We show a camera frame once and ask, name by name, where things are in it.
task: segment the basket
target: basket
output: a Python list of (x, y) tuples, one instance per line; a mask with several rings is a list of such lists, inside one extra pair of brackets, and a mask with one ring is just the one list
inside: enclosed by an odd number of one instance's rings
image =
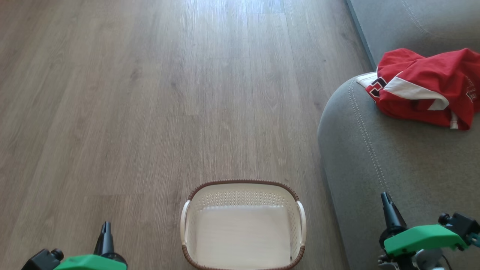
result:
[(205, 183), (180, 219), (187, 261), (201, 270), (288, 270), (301, 260), (305, 211), (289, 187), (262, 180)]

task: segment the basket handle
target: basket handle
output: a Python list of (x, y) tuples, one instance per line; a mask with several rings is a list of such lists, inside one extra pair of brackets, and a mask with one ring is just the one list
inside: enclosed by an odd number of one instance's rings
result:
[(300, 220), (301, 220), (301, 242), (300, 245), (305, 245), (307, 241), (307, 217), (305, 215), (305, 209), (300, 201), (297, 201), (297, 206), (300, 211)]
[(187, 242), (185, 241), (185, 227), (187, 226), (187, 210), (188, 206), (190, 205), (190, 200), (188, 200), (185, 205), (183, 206), (183, 210), (181, 211), (181, 218), (180, 218), (180, 240), (181, 244), (185, 245)]

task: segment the brown woven basket rim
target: brown woven basket rim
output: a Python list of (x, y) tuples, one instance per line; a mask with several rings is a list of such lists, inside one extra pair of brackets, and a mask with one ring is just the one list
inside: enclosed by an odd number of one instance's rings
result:
[[(201, 184), (201, 185), (197, 186), (188, 196), (188, 200), (191, 201), (193, 199), (193, 197), (195, 196), (195, 194), (200, 189), (202, 189), (206, 186), (209, 186), (209, 185), (216, 185), (216, 184), (270, 184), (270, 185), (276, 185), (276, 186), (279, 186), (279, 187), (282, 187), (282, 188), (288, 190), (288, 192), (290, 192), (290, 194), (293, 196), (295, 201), (300, 201), (297, 193), (295, 193), (295, 191), (293, 191), (289, 186), (287, 186), (285, 184), (282, 184), (282, 183), (279, 183), (279, 182), (275, 182), (275, 181), (267, 181), (267, 180), (259, 180), (259, 179), (226, 179), (226, 180), (210, 181), (210, 182), (207, 182), (207, 183), (204, 183), (204, 184)], [(192, 257), (190, 257), (190, 254), (188, 253), (186, 245), (182, 245), (181, 248), (182, 248), (182, 251), (183, 251), (183, 255), (187, 259), (188, 263), (190, 263), (193, 267), (195, 267), (197, 269), (200, 269), (200, 270), (229, 270), (229, 269), (212, 268), (212, 267), (206, 267), (206, 266), (200, 265), (196, 261), (194, 261), (192, 259)], [(288, 264), (286, 266), (283, 266), (283, 267), (268, 268), (268, 269), (263, 269), (263, 270), (290, 270), (290, 269), (294, 268), (300, 262), (304, 253), (305, 253), (305, 245), (302, 245), (302, 246), (300, 246), (300, 251), (299, 251), (298, 256), (295, 258), (295, 260), (291, 261), (290, 264)]]
[(198, 185), (188, 196), (187, 200), (192, 200), (193, 196), (197, 194), (197, 192), (209, 185), (216, 185), (216, 184), (269, 184), (269, 185), (276, 185), (279, 187), (282, 187), (286, 189), (292, 197), (295, 199), (295, 201), (300, 201), (300, 198), (298, 197), (297, 193), (293, 191), (289, 186), (282, 184), (280, 182), (275, 182), (275, 181), (268, 181), (268, 180), (260, 180), (260, 179), (225, 179), (225, 180), (216, 180), (216, 181), (210, 181), (207, 183), (203, 183), (201, 185)]

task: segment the red and white garment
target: red and white garment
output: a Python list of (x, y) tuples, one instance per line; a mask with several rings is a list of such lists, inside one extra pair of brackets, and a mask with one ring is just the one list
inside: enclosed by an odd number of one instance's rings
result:
[(469, 49), (431, 57), (396, 49), (383, 56), (376, 73), (357, 82), (395, 118), (467, 130), (480, 110), (480, 54)]

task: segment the sofa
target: sofa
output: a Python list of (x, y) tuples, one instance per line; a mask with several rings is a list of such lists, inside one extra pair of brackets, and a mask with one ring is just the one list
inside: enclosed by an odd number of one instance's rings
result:
[[(349, 0), (373, 67), (389, 50), (421, 55), (480, 51), (477, 0)], [(435, 224), (442, 212), (480, 220), (480, 115), (468, 131), (382, 114), (352, 78), (329, 99), (318, 127), (322, 169), (352, 270), (378, 269), (386, 228), (382, 192), (409, 227)], [(453, 269), (478, 269), (480, 249), (444, 250)]]

